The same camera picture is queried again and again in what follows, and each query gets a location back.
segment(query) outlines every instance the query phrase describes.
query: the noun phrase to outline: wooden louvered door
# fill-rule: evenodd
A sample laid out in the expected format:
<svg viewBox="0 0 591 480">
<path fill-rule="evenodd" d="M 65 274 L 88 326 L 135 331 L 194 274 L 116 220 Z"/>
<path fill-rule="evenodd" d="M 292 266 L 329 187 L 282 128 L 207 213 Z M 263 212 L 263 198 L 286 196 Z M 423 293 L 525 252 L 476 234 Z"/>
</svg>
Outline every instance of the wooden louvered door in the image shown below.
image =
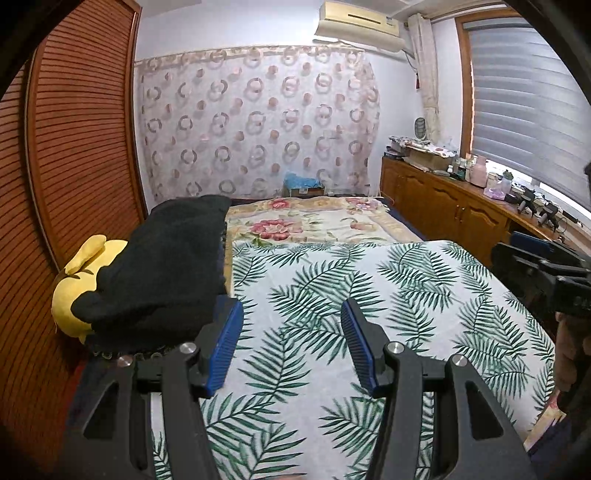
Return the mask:
<svg viewBox="0 0 591 480">
<path fill-rule="evenodd" d="M 145 216 L 131 123 L 138 12 L 132 1 L 85 0 L 33 61 L 29 159 L 59 266 L 89 236 L 126 239 Z"/>
<path fill-rule="evenodd" d="M 56 270 L 38 229 L 24 162 L 27 73 L 21 69 L 0 101 L 0 429 L 8 443 L 0 447 L 11 452 L 9 459 L 16 450 L 49 467 L 63 430 L 62 394 L 72 367 L 54 333 Z"/>
<path fill-rule="evenodd" d="M 90 235 L 144 218 L 131 114 L 140 8 L 85 0 L 0 100 L 0 476 L 52 469 L 84 349 L 56 331 L 53 282 Z"/>
</svg>

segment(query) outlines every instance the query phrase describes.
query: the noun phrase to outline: metal screw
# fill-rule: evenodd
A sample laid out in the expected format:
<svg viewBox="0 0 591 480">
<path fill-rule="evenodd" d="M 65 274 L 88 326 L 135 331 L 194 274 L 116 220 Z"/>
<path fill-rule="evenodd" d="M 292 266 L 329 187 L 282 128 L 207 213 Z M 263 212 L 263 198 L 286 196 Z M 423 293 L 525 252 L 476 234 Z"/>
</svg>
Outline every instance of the metal screw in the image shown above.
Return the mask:
<svg viewBox="0 0 591 480">
<path fill-rule="evenodd" d="M 388 352 L 393 353 L 394 355 L 404 352 L 404 345 L 400 342 L 390 342 L 386 348 L 388 349 Z"/>
<path fill-rule="evenodd" d="M 457 365 L 459 367 L 465 367 L 468 363 L 468 360 L 463 355 L 454 355 L 452 357 L 452 362 L 454 363 L 454 365 Z"/>
<path fill-rule="evenodd" d="M 180 347 L 178 347 L 178 349 L 181 350 L 182 353 L 189 355 L 190 353 L 193 353 L 195 350 L 197 350 L 197 345 L 195 345 L 193 342 L 185 342 Z"/>
<path fill-rule="evenodd" d="M 117 359 L 118 367 L 128 367 L 132 363 L 134 363 L 134 357 L 132 357 L 131 355 L 122 355 Z"/>
</svg>

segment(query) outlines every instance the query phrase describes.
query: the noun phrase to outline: dresser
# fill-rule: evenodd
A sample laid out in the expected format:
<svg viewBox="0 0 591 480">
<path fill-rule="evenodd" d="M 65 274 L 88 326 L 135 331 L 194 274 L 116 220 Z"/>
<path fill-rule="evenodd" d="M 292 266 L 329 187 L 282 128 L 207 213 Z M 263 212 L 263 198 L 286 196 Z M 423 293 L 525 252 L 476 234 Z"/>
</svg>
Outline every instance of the dresser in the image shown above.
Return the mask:
<svg viewBox="0 0 591 480">
<path fill-rule="evenodd" d="M 53 470 L 88 355 L 56 329 L 54 280 L 88 237 L 127 239 L 146 215 L 132 108 L 141 7 L 68 1 L 51 18 L 74 3 L 0 98 L 0 452 L 19 478 Z"/>
<path fill-rule="evenodd" d="M 403 161 L 382 159 L 380 190 L 428 240 L 452 240 L 486 266 L 491 265 L 492 247 L 508 242 L 513 232 L 559 238 L 550 228 L 539 227 L 536 218 L 517 213 L 517 206 L 486 197 L 481 188 Z M 566 245 L 574 247 L 568 241 Z"/>
</svg>

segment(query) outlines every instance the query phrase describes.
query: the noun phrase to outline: yellow plush toy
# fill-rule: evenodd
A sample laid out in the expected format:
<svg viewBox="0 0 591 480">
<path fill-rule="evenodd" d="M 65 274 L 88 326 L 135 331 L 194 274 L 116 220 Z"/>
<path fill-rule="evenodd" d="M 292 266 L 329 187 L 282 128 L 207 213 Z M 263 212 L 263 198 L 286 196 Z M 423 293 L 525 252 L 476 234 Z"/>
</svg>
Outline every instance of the yellow plush toy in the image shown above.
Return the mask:
<svg viewBox="0 0 591 480">
<path fill-rule="evenodd" d="M 108 240 L 104 235 L 93 235 L 80 247 L 74 258 L 66 265 L 66 278 L 53 292 L 51 314 L 56 325 L 66 335 L 79 338 L 82 343 L 92 333 L 89 323 L 76 318 L 72 303 L 85 291 L 96 290 L 96 274 L 100 267 L 110 265 L 125 248 L 125 240 Z"/>
</svg>

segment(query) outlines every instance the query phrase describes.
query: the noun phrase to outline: circle pattern curtain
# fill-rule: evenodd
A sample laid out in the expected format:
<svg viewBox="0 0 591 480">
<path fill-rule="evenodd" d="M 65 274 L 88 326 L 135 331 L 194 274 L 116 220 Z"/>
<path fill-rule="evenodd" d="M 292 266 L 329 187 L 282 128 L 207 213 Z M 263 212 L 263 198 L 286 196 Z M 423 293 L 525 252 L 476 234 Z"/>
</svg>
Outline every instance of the circle pattern curtain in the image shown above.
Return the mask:
<svg viewBox="0 0 591 480">
<path fill-rule="evenodd" d="M 367 194 L 379 93 L 362 50 L 241 47 L 137 65 L 154 199 L 281 194 L 285 173 Z"/>
</svg>

